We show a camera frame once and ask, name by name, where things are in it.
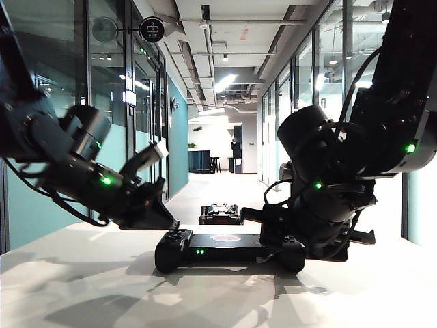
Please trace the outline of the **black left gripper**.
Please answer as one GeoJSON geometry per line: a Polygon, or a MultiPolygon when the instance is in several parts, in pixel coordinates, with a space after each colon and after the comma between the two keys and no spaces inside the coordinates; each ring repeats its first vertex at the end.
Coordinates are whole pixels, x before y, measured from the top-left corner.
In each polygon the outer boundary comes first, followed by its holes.
{"type": "Polygon", "coordinates": [[[180,222],[162,202],[167,181],[139,182],[137,171],[123,167],[121,172],[97,166],[87,182],[87,206],[100,213],[100,220],[112,219],[122,230],[174,230],[180,222]]]}

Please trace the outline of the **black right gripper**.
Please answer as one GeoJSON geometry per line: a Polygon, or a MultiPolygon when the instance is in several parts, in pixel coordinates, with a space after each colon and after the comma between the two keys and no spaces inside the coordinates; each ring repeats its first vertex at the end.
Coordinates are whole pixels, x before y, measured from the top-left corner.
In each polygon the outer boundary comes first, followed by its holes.
{"type": "Polygon", "coordinates": [[[349,242],[342,241],[347,223],[326,222],[305,210],[267,204],[261,210],[244,207],[240,216],[261,223],[262,245],[282,245],[285,237],[291,236],[306,246],[306,259],[331,262],[348,259],[349,242]]]}

